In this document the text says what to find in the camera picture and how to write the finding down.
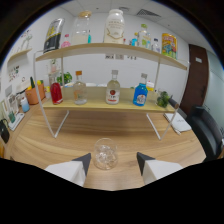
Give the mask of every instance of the black chair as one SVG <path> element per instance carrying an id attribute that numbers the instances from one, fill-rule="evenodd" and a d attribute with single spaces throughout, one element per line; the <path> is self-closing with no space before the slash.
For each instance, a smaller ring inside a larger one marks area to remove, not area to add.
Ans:
<path id="1" fill-rule="evenodd" d="M 186 121 L 205 151 L 206 158 L 203 162 L 220 158 L 223 136 L 213 117 L 203 107 L 194 105 Z"/>

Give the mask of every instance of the glass cup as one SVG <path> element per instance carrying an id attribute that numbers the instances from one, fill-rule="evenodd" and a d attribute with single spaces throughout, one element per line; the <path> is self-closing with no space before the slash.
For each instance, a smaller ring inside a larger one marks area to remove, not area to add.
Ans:
<path id="1" fill-rule="evenodd" d="M 117 145 L 109 138 L 101 138 L 95 143 L 93 154 L 94 165 L 109 170 L 117 165 Z"/>
<path id="2" fill-rule="evenodd" d="M 165 89 L 159 88 L 157 92 L 156 105 L 166 108 L 169 104 L 170 95 Z"/>

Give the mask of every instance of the wooden table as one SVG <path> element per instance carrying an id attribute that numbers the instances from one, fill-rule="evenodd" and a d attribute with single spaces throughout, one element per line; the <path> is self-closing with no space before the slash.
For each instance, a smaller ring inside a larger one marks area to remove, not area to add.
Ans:
<path id="1" fill-rule="evenodd" d="M 63 110 L 46 110 L 53 129 L 58 128 L 65 113 Z M 151 113 L 150 117 L 157 130 L 164 132 L 168 122 L 163 114 Z M 111 138 L 116 142 L 119 161 L 111 170 L 100 170 L 91 160 L 85 188 L 121 190 L 144 186 L 137 152 L 183 167 L 201 163 L 205 158 L 193 131 L 182 132 L 179 136 L 170 128 L 163 141 L 159 141 L 144 113 L 70 111 L 55 139 L 49 133 L 39 105 L 26 113 L 10 136 L 6 158 L 45 169 L 50 164 L 93 153 L 94 144 L 100 138 Z"/>

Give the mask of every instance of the orange box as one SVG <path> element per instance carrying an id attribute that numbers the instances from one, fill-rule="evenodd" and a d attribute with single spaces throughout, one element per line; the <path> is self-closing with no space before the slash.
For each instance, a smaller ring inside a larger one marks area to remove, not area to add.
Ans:
<path id="1" fill-rule="evenodd" d="M 42 83 L 41 85 L 37 85 L 37 86 L 40 93 L 40 99 L 42 100 L 45 97 L 44 84 Z M 36 86 L 35 88 L 31 90 L 26 90 L 25 93 L 26 93 L 26 98 L 28 100 L 28 103 L 30 105 L 39 103 L 37 98 Z"/>

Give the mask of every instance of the white wall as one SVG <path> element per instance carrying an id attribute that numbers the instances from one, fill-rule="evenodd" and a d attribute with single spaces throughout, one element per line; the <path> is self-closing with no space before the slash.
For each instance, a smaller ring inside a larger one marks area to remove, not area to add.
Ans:
<path id="1" fill-rule="evenodd" d="M 104 24 L 107 16 L 108 13 L 98 13 L 91 16 L 90 31 L 92 35 L 92 43 L 103 42 Z M 51 10 L 44 16 L 40 17 L 36 22 L 34 22 L 29 27 L 33 35 L 33 38 L 30 41 L 30 45 L 32 46 L 33 50 L 28 52 L 26 55 L 14 59 L 9 64 L 7 64 L 10 56 L 8 55 L 5 63 L 3 64 L 2 91 L 0 101 L 5 98 L 4 90 L 10 84 L 12 84 L 13 93 L 15 93 L 16 86 L 21 82 L 22 77 L 25 77 L 27 80 L 31 75 L 33 76 L 33 54 L 38 50 L 43 50 L 46 33 L 50 23 L 54 19 L 60 17 L 65 18 L 65 24 L 62 29 L 61 43 L 63 42 L 64 35 L 66 33 L 70 34 L 71 38 L 75 18 L 66 10 L 60 7 Z M 141 24 L 145 23 L 148 25 L 148 31 L 151 33 L 152 40 L 153 38 L 158 38 L 160 45 L 162 33 L 167 32 L 175 35 L 178 39 L 178 59 L 183 59 L 186 61 L 189 60 L 188 44 L 175 33 L 154 22 L 136 16 L 124 15 L 124 20 L 124 37 L 127 40 L 126 44 L 128 43 L 129 39 L 132 39 L 134 37 L 134 32 L 138 32 L 141 29 Z M 19 46 L 19 41 L 17 41 L 14 46 L 17 48 L 17 46 Z M 9 83 L 7 72 L 8 67 L 17 64 L 20 66 L 20 76 Z M 47 64 L 48 61 L 36 63 L 38 79 L 43 79 L 43 75 L 46 74 Z M 105 55 L 81 55 L 64 59 L 64 72 L 70 72 L 73 75 L 73 80 L 75 80 L 75 71 L 82 70 L 84 82 L 94 82 L 96 84 L 107 83 L 111 79 L 112 69 L 119 70 L 118 81 L 120 82 L 121 87 L 129 88 L 131 86 L 138 85 L 141 73 L 148 74 L 148 80 L 155 82 L 157 63 L 140 58 L 135 61 L 127 59 L 126 56 L 124 60 L 108 60 L 105 59 Z M 158 87 L 166 88 L 168 92 L 173 95 L 173 98 L 176 101 L 180 102 L 182 99 L 183 91 L 185 89 L 186 78 L 186 71 L 170 66 L 161 65 Z"/>

